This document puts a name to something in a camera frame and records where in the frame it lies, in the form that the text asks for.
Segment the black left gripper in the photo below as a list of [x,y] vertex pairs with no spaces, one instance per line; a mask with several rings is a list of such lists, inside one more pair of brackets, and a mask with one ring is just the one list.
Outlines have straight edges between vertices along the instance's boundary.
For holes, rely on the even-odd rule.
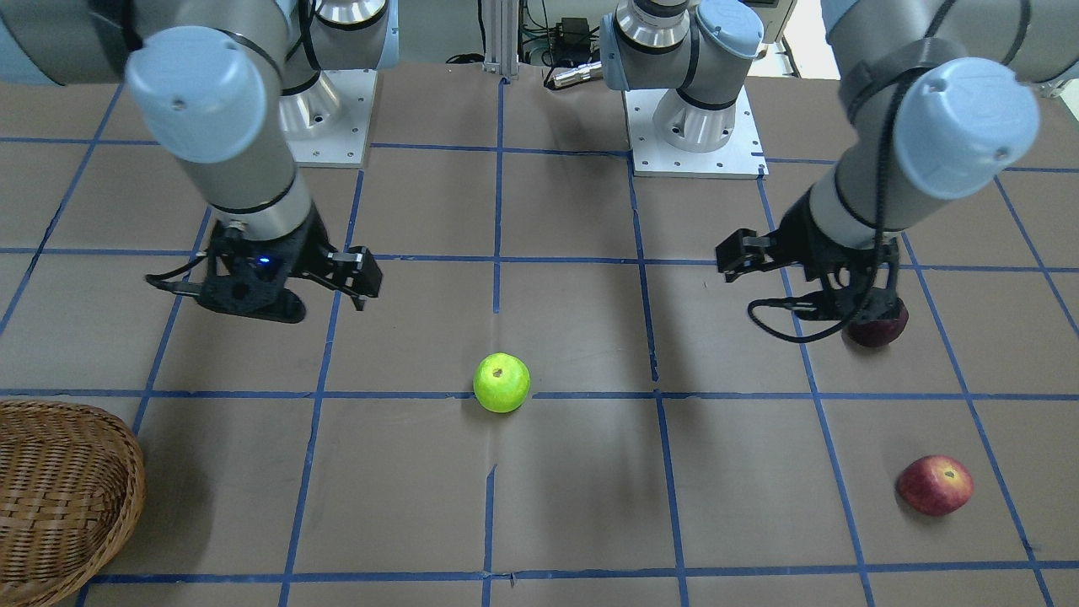
[[737,229],[718,243],[714,257],[725,282],[780,270],[786,261],[801,265],[806,280],[820,280],[820,291],[852,287],[868,293],[880,287],[897,293],[897,239],[890,232],[883,232],[880,242],[875,238],[874,229],[846,213],[833,187],[812,187],[783,215],[777,231],[762,235]]

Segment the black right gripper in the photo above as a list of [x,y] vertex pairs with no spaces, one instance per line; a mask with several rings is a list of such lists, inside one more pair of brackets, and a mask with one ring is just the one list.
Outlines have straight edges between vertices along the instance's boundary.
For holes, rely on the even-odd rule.
[[236,222],[215,222],[206,254],[208,296],[276,296],[290,277],[331,268],[334,290],[347,295],[355,311],[365,311],[369,299],[380,296],[383,282],[368,247],[338,252],[316,207],[293,231],[274,239],[252,239]]

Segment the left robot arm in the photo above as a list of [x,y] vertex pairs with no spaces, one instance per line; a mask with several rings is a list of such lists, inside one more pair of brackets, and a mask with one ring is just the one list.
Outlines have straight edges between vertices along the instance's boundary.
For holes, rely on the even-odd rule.
[[[824,1],[839,102],[858,139],[760,237],[718,245],[718,270],[800,265],[820,292],[782,307],[806,320],[899,314],[894,238],[986,187],[1028,152],[1035,84],[1076,77],[1075,1]],[[739,1],[620,1],[599,47],[611,89],[666,89],[674,112],[725,116],[763,24]]]

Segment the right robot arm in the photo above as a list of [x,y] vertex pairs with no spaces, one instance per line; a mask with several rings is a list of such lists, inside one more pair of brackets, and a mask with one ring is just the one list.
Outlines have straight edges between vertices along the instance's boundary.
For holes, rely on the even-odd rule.
[[338,250],[292,142],[334,132],[331,72],[400,57],[395,1],[4,1],[3,81],[123,82],[152,137],[211,208],[201,282],[152,287],[219,314],[297,323],[290,279],[361,309],[383,274],[366,247]]

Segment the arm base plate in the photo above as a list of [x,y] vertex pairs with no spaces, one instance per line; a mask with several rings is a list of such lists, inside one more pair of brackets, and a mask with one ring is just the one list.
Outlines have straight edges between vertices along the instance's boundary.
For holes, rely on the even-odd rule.
[[637,177],[755,180],[770,173],[745,88],[720,110],[691,106],[674,89],[627,91],[623,100]]
[[306,89],[282,96],[279,123],[301,168],[361,169],[380,73],[322,72]]

